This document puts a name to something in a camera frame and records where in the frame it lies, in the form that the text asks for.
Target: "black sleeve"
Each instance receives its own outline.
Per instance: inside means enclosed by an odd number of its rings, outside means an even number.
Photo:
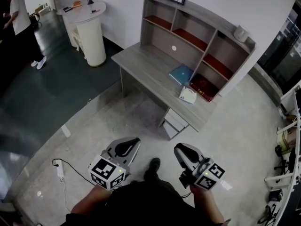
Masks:
[[[85,225],[86,220],[86,216],[70,213],[66,215],[66,222],[64,222],[61,226]]]

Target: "foot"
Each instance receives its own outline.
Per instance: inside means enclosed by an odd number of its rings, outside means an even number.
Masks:
[[[43,59],[38,63],[38,66],[37,66],[38,70],[43,67],[44,63],[46,62],[46,59],[47,59],[47,57],[44,56]]]
[[[36,66],[37,64],[38,64],[38,62],[37,62],[37,61],[34,61],[34,62],[32,63],[32,67]]]
[[[158,157],[153,158],[150,162],[150,167],[149,167],[148,171],[157,172],[160,168],[160,165],[161,165],[161,160]]]

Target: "blue book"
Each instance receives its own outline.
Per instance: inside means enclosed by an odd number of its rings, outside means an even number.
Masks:
[[[193,71],[186,65],[181,64],[176,69],[172,70],[170,76],[173,77],[180,85],[185,84],[191,78]]]

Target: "stool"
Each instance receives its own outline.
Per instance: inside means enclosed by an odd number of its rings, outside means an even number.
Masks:
[[[77,30],[77,28],[75,28],[75,29],[72,31],[72,36],[73,36],[75,42],[77,43],[77,48],[76,48],[76,50],[79,51],[79,48],[81,48],[81,51],[83,51],[83,53],[84,53],[84,55],[85,55],[83,46],[82,46],[82,44],[81,44],[81,42],[80,42],[79,31]]]

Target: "electrical outlet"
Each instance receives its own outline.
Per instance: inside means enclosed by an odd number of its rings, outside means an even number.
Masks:
[[[56,169],[57,169],[57,176],[59,178],[64,178],[63,162],[61,160],[56,160],[56,163],[58,165],[58,167],[56,167]]]

